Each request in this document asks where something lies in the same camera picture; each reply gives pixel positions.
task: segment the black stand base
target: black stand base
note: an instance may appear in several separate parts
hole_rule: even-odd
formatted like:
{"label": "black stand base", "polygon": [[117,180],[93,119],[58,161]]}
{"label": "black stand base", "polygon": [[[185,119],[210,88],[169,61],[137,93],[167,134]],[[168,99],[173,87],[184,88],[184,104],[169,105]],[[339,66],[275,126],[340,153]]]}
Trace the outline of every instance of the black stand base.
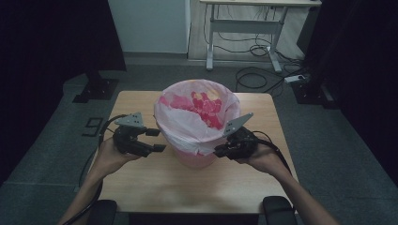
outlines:
{"label": "black stand base", "polygon": [[83,92],[77,95],[74,103],[87,103],[89,99],[110,100],[117,87],[117,79],[100,79],[95,84],[88,82]]}
{"label": "black stand base", "polygon": [[310,94],[305,83],[292,82],[292,89],[298,104],[322,105],[326,109],[338,109],[333,98],[324,87],[318,93]]}

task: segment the table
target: table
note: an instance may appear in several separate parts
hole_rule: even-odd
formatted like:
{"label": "table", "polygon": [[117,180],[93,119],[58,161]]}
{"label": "table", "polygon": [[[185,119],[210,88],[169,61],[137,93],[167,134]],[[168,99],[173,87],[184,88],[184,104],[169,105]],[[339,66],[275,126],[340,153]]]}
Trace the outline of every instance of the table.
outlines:
{"label": "table", "polygon": [[[320,0],[200,0],[201,3],[211,5],[211,16],[209,26],[209,40],[207,45],[206,69],[213,69],[213,32],[222,33],[247,33],[247,34],[270,34],[274,38],[267,47],[269,58],[275,72],[281,73],[276,46],[282,32],[284,19],[286,18],[289,7],[320,7]],[[239,6],[270,6],[283,7],[281,18],[278,21],[240,21],[240,20],[220,20],[214,18],[214,8],[216,5],[239,5]]]}
{"label": "table", "polygon": [[[141,112],[144,125],[155,128],[153,106],[160,95],[161,92],[154,91],[120,92],[110,117]],[[266,132],[280,147],[297,179],[272,97],[269,94],[236,95],[241,114],[254,113],[245,127]],[[110,125],[110,129],[116,128],[117,125]],[[105,138],[111,136],[111,132],[105,133]],[[168,144],[162,135],[141,135],[139,141]],[[168,144],[163,153],[129,162],[108,175],[99,198],[115,200],[120,212],[259,214],[263,198],[270,195],[286,197],[272,176],[227,157],[217,158],[201,170],[190,169],[177,160]]]}

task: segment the wooden table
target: wooden table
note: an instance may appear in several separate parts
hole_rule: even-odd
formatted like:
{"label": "wooden table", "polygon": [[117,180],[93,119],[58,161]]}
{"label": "wooden table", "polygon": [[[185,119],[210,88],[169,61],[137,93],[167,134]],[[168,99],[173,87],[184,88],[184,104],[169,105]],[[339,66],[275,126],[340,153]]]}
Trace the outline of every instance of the wooden table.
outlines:
{"label": "wooden table", "polygon": [[[160,95],[161,92],[153,91],[121,92],[110,117],[141,112],[144,125],[155,128],[153,108]],[[245,127],[266,132],[280,147],[297,178],[272,97],[269,94],[236,95],[241,114],[254,113]],[[110,129],[115,130],[116,125],[111,124]],[[111,135],[111,132],[105,133],[105,137]],[[149,144],[168,144],[162,135],[139,138]],[[263,198],[270,195],[286,196],[272,176],[227,157],[217,158],[201,170],[190,169],[177,160],[168,144],[163,153],[129,162],[107,176],[99,198],[115,200],[121,212],[258,214],[262,212]]]}

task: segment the white desk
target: white desk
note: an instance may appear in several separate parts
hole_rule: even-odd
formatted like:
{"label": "white desk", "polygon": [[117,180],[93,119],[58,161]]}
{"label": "white desk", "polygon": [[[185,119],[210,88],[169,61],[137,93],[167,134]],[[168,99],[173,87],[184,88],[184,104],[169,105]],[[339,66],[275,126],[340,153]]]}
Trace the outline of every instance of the white desk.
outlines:
{"label": "white desk", "polygon": [[[274,35],[270,46],[267,47],[268,55],[276,72],[281,73],[275,54],[276,45],[282,32],[284,19],[289,7],[320,7],[320,0],[200,0],[201,3],[211,5],[211,17],[209,26],[209,41],[207,45],[207,70],[213,69],[213,32],[222,33],[248,33],[248,34],[270,34]],[[219,20],[214,18],[216,5],[240,5],[240,6],[271,6],[283,7],[281,18],[278,21],[240,21]]]}

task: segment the trash bin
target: trash bin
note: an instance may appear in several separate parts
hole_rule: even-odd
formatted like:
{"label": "trash bin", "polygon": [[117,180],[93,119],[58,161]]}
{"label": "trash bin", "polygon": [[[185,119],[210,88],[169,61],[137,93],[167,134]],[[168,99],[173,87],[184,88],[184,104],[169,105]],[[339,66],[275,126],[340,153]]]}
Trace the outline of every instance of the trash bin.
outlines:
{"label": "trash bin", "polygon": [[175,83],[155,103],[161,133],[178,160],[191,168],[204,168],[216,159],[214,147],[226,142],[222,137],[225,123],[239,116],[235,94],[207,80]]}

